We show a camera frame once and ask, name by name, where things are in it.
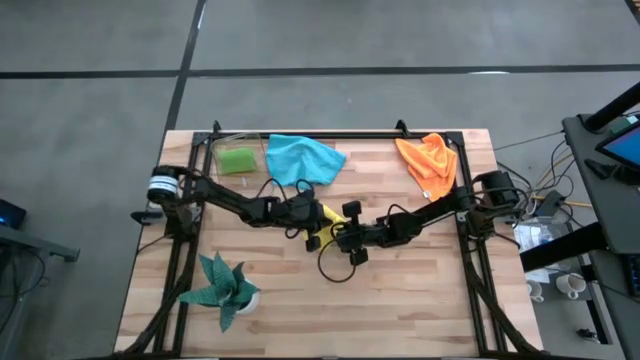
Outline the grey metal table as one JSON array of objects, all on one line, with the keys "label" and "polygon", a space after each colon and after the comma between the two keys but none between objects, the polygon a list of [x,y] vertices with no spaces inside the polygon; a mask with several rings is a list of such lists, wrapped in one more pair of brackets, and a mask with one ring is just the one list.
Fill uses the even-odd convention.
[{"label": "grey metal table", "polygon": [[76,262],[80,250],[0,225],[0,360],[14,357],[28,297],[43,284],[51,256]]}]

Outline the black clamp bracket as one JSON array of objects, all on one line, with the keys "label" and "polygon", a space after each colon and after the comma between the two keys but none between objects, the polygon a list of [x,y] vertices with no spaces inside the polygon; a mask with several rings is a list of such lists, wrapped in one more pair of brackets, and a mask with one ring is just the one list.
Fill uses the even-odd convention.
[{"label": "black clamp bracket", "polygon": [[130,217],[141,226],[148,226],[165,220],[165,214],[160,209],[135,211],[130,214]]}]

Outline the green microfiber towel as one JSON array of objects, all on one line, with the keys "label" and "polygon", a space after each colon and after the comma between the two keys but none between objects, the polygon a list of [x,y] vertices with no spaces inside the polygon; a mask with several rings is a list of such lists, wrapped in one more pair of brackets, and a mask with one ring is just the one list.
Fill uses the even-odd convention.
[{"label": "green microfiber towel", "polygon": [[218,156],[218,170],[222,175],[253,172],[257,169],[254,152],[250,148],[224,150]]}]

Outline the orange microfiber towel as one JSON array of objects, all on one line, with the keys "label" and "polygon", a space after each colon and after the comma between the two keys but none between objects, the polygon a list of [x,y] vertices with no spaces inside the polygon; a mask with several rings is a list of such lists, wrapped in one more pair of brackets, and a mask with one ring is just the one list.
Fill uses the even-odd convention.
[{"label": "orange microfiber towel", "polygon": [[437,133],[430,133],[421,141],[420,145],[416,145],[398,138],[395,145],[424,197],[434,202],[451,191],[457,173],[458,156]]}]

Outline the potted snake plant white pot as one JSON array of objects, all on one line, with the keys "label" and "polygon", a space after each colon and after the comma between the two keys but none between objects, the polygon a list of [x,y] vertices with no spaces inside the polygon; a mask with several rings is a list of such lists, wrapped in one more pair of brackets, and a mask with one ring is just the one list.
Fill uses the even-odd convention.
[{"label": "potted snake plant white pot", "polygon": [[181,303],[219,309],[219,328],[225,333],[237,315],[253,312],[260,300],[260,289],[243,272],[244,263],[234,268],[219,253],[213,258],[199,256],[199,261],[209,285],[189,290],[178,296]]}]

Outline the black operator desk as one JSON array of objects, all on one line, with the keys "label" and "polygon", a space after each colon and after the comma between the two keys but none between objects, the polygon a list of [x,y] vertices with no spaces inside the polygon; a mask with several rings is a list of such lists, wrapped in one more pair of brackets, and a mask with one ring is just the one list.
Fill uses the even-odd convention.
[{"label": "black operator desk", "polygon": [[525,271],[587,254],[583,277],[600,287],[627,360],[640,360],[640,298],[629,294],[623,256],[640,255],[640,172],[596,151],[610,135],[609,124],[587,131],[580,114],[562,121],[597,221],[520,255]]}]

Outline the blue-lit computer monitor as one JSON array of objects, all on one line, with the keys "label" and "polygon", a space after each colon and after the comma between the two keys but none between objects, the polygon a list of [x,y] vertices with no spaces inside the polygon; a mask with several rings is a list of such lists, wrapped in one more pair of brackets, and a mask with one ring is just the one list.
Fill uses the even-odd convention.
[{"label": "blue-lit computer monitor", "polygon": [[616,119],[596,151],[640,172],[640,112]]}]

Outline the black device blue light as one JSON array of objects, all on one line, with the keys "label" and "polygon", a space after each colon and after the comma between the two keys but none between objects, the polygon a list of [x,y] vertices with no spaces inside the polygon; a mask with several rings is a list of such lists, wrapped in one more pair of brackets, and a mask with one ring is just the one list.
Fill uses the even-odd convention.
[{"label": "black device blue light", "polygon": [[0,199],[0,226],[20,230],[25,219],[27,211],[11,202]]}]

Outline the yellow microfiber towel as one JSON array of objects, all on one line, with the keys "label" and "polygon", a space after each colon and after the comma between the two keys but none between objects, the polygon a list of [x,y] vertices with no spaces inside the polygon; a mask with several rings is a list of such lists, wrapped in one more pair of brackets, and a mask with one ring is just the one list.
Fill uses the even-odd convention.
[{"label": "yellow microfiber towel", "polygon": [[[324,216],[325,216],[325,213],[329,213],[333,217],[333,221],[329,221],[325,216],[325,218],[328,220],[328,223],[332,223],[332,226],[336,225],[337,223],[342,223],[345,221],[344,218],[338,215],[335,211],[333,211],[327,205],[324,206],[323,211],[324,211]],[[309,234],[307,231],[304,231],[302,234],[302,238],[305,243],[306,251],[312,253],[317,250],[320,250],[325,245],[327,245],[333,239],[333,235],[331,233],[332,226],[329,229],[323,226],[318,232],[313,234]]]}]

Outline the blue microfiber towel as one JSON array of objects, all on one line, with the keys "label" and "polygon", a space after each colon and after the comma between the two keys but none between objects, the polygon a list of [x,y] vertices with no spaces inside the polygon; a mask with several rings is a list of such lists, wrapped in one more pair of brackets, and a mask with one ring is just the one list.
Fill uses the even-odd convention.
[{"label": "blue microfiber towel", "polygon": [[300,179],[312,184],[329,185],[346,160],[344,153],[308,137],[269,136],[267,166],[271,177],[283,186],[294,186]]}]

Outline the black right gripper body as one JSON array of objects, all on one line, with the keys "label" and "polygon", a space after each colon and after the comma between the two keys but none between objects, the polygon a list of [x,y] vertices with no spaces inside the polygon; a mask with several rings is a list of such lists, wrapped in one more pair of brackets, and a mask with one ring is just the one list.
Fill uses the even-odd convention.
[{"label": "black right gripper body", "polygon": [[361,265],[368,261],[368,251],[366,247],[377,246],[389,248],[395,246],[392,240],[390,228],[383,222],[374,225],[361,224],[359,215],[362,212],[361,203],[352,201],[342,205],[342,212],[349,218],[348,222],[341,223],[344,231],[336,234],[344,234],[344,238],[335,241],[343,253],[349,255],[351,265]]}]

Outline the black power adapter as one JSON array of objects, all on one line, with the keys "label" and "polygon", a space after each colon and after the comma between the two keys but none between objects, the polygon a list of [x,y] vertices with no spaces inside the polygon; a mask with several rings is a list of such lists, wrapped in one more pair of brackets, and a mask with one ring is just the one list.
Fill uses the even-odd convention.
[{"label": "black power adapter", "polygon": [[565,196],[556,190],[552,190],[545,195],[540,205],[537,207],[537,217],[553,217],[564,202]]}]

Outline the clear plastic basket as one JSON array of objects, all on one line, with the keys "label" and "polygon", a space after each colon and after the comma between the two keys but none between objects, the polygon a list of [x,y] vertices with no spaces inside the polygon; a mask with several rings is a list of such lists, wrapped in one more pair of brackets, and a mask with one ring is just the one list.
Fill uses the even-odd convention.
[{"label": "clear plastic basket", "polygon": [[224,150],[232,150],[237,148],[250,148],[254,152],[257,169],[253,172],[235,173],[235,174],[227,174],[227,175],[240,175],[240,174],[244,175],[244,174],[267,172],[266,154],[265,154],[265,146],[264,146],[263,139],[259,133],[249,132],[249,133],[239,133],[239,134],[219,138],[212,143],[211,152],[213,154],[213,159],[215,160],[215,163],[216,163],[216,172],[218,175],[222,175],[218,170],[219,154]]}]

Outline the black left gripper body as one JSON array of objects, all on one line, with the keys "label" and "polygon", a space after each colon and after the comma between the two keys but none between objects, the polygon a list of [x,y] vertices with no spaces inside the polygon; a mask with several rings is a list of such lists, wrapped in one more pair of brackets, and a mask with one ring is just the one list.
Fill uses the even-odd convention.
[{"label": "black left gripper body", "polygon": [[328,217],[324,214],[324,207],[315,198],[314,193],[299,193],[287,200],[281,210],[279,224],[285,229],[305,230],[307,232],[306,251],[318,250],[321,247],[321,240],[317,233],[328,225]]}]

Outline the black monitor pole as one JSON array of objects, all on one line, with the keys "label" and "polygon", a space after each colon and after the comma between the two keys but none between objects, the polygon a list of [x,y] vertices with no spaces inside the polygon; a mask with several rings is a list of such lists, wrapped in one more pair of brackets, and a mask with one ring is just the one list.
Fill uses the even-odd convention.
[{"label": "black monitor pole", "polygon": [[627,110],[640,103],[640,81],[602,107],[595,114],[582,121],[583,127],[597,133],[615,118],[622,116]]}]

